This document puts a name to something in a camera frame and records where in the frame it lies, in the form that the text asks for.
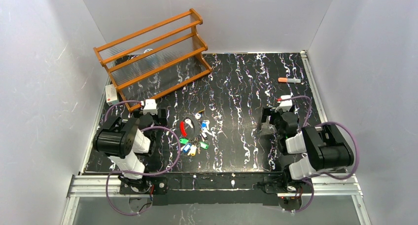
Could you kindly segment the bunch of coloured keys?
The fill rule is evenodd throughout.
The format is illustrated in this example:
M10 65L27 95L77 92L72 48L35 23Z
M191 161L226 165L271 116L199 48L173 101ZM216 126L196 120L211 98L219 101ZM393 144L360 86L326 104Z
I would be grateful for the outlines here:
M196 113L186 114L184 116L184 118L191 118L196 127L194 138L188 139L184 138L182 135L180 138L180 143L182 144L180 151L187 156L195 156L200 149L207 150L209 148L209 144L206 140L209 136L212 136L212 133L209 131L210 121L203 118L204 113L205 110L200 110Z

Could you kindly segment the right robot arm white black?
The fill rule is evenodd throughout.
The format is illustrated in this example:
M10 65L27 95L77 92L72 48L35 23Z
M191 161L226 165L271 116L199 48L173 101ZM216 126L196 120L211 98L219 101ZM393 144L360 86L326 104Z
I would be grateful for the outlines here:
M299 128L299 118L293 111L264 108L261 122L276 128L278 149L284 155L306 153L297 162L288 164L282 173L282 183L328 174L331 169L352 167L357 170L359 154L352 150L340 132L342 125L324 122Z

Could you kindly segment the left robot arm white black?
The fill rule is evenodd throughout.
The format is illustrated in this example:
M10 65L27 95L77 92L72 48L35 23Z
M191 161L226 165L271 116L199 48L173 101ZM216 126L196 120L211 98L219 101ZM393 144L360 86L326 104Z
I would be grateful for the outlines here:
M143 174L149 174L139 157L152 156L162 145L167 110L157 109L154 114L134 111L126 120L111 116L110 112L106 112L102 126L93 137L93 149L112 160L124 177L139 180Z

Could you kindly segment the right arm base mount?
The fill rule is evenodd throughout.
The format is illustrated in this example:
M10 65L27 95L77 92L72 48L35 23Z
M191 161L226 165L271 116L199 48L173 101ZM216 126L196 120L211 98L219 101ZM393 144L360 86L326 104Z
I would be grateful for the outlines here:
M266 194L276 194L279 197L279 206L283 211L290 213L302 212L307 209L313 200L313 195L303 205L302 196L304 189L314 192L311 180L293 180L290 176L265 176L262 181L256 183L256 187Z

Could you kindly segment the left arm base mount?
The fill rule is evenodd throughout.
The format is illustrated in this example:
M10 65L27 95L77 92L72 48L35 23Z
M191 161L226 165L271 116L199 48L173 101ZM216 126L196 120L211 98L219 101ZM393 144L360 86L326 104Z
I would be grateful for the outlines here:
M168 191L168 179L166 177L145 177L139 180L129 179L119 175L121 181L120 194L148 194L160 195Z

